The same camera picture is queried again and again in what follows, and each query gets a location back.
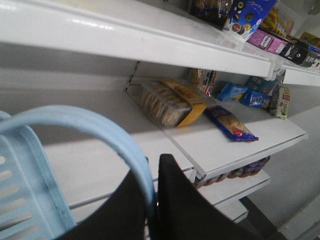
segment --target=cookie package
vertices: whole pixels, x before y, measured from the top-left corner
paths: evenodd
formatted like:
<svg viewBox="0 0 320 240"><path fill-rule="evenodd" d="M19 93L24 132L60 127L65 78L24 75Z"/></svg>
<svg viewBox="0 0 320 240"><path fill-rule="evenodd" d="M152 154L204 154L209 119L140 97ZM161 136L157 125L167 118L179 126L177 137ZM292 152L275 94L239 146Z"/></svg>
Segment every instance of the cookie package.
<svg viewBox="0 0 320 240"><path fill-rule="evenodd" d="M230 139L237 142L253 142L259 140L233 113L222 106L213 106L207 108L204 112Z"/></svg>
<svg viewBox="0 0 320 240"><path fill-rule="evenodd" d="M206 102L195 91L174 79L142 82L140 107L161 127L191 124L205 110Z"/></svg>

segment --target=shopping basket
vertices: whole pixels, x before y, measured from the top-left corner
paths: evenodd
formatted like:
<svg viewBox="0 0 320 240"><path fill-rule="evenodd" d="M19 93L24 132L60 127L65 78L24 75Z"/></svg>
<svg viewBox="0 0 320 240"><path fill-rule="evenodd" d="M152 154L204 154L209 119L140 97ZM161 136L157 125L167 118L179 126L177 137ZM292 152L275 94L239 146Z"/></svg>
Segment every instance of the shopping basket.
<svg viewBox="0 0 320 240"><path fill-rule="evenodd" d="M155 214L154 187L146 157L113 121L89 110L51 105L13 117L0 111L0 239L54 239L75 226L43 147L29 125L71 127L102 140L130 167Z"/></svg>

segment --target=basket handle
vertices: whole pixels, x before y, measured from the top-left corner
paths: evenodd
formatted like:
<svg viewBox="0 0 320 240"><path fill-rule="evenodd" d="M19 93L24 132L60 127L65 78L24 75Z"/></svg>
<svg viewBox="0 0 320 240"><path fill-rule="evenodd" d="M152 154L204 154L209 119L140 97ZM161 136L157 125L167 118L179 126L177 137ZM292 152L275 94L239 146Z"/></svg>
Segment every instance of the basket handle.
<svg viewBox="0 0 320 240"><path fill-rule="evenodd" d="M148 219L155 216L155 190L147 159L136 141L119 125L90 110L66 105L33 108L0 122L0 134L25 125L74 128L105 142L131 168L145 199Z"/></svg>

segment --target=blue wrapper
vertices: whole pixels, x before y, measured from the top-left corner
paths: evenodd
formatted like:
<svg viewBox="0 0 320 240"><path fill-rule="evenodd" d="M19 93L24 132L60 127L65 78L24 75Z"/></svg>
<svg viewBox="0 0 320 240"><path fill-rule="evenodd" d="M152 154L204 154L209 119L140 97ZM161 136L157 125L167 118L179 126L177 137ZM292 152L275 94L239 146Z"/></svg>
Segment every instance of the blue wrapper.
<svg viewBox="0 0 320 240"><path fill-rule="evenodd" d="M266 109L270 105L271 96L248 90L243 95L240 103L250 107L263 108Z"/></svg>
<svg viewBox="0 0 320 240"><path fill-rule="evenodd" d="M237 86L231 82L228 82L217 98L221 101L232 102L239 100L247 90L247 86Z"/></svg>
<svg viewBox="0 0 320 240"><path fill-rule="evenodd" d="M204 113L230 139L237 142L253 142L259 140L237 117L222 106L214 106L204 110Z"/></svg>

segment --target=white wall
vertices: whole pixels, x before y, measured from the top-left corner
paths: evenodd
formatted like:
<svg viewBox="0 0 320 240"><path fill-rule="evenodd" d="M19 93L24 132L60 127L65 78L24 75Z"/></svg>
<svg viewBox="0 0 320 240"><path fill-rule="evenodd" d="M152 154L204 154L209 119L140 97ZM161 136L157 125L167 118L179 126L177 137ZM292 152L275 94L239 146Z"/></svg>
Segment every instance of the white wall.
<svg viewBox="0 0 320 240"><path fill-rule="evenodd" d="M289 119L307 131L309 139L273 155L265 166L271 183L250 195L277 227L320 194L320 87L290 88Z"/></svg>

